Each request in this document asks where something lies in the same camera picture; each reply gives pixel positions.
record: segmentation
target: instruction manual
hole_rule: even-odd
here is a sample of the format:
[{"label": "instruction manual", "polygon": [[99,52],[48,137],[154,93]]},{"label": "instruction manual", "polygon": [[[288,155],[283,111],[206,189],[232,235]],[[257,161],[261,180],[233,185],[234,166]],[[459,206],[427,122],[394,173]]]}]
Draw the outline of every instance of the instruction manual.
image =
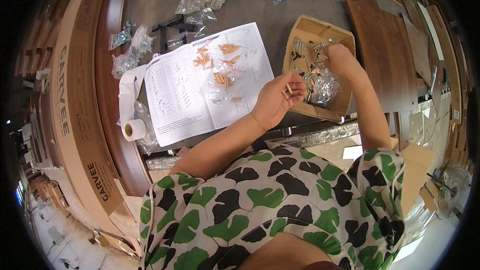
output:
[{"label": "instruction manual", "polygon": [[229,126],[252,111],[273,78],[255,22],[153,58],[145,86],[158,144]]}]

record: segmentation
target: black metal bracket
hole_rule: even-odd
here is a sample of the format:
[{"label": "black metal bracket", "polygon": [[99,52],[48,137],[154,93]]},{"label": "black metal bracket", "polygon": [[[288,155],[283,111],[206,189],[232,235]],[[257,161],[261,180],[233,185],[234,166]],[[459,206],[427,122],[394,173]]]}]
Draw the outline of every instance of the black metal bracket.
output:
[{"label": "black metal bracket", "polygon": [[[184,31],[195,32],[197,30],[196,25],[184,23],[184,18],[182,14],[177,14],[175,15],[175,17],[167,21],[153,25],[153,33],[160,31],[160,54],[166,53],[169,49],[167,40],[167,27],[177,28],[179,33],[183,33]],[[183,37],[182,42],[183,44],[187,44],[187,38]]]}]

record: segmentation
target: right hand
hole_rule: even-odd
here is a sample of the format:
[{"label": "right hand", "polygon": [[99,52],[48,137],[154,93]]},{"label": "right hand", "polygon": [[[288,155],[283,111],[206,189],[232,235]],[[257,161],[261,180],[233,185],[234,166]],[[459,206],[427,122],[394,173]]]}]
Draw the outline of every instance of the right hand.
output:
[{"label": "right hand", "polygon": [[325,46],[323,54],[327,56],[323,62],[325,67],[341,78],[352,80],[361,73],[359,70],[365,72],[350,50],[342,44]]},{"label": "right hand", "polygon": [[[289,99],[285,100],[282,90],[286,90],[287,83],[292,89],[293,95],[287,92]],[[258,94],[257,103],[251,114],[260,121],[266,129],[276,127],[287,111],[296,103],[299,103],[307,96],[305,84],[300,75],[284,74],[267,82]]]}]

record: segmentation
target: roll of white tape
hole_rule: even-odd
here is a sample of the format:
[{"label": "roll of white tape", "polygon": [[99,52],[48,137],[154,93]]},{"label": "roll of white tape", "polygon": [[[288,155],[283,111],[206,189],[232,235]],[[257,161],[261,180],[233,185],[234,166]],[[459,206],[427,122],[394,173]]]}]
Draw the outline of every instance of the roll of white tape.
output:
[{"label": "roll of white tape", "polygon": [[135,141],[145,138],[147,128],[142,119],[125,121],[123,123],[122,133],[127,141]]}]

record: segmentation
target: left hand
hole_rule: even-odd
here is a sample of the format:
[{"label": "left hand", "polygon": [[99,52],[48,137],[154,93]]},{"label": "left hand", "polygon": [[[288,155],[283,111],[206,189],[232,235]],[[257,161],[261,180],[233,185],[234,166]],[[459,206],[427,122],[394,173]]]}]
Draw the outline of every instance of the left hand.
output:
[{"label": "left hand", "polygon": [[[287,83],[292,89],[293,95],[287,90]],[[289,99],[282,95],[284,90]],[[267,130],[276,127],[287,111],[296,103],[301,102],[307,96],[305,84],[300,75],[284,74],[267,82],[258,95],[257,103],[251,114],[260,121]]]}]

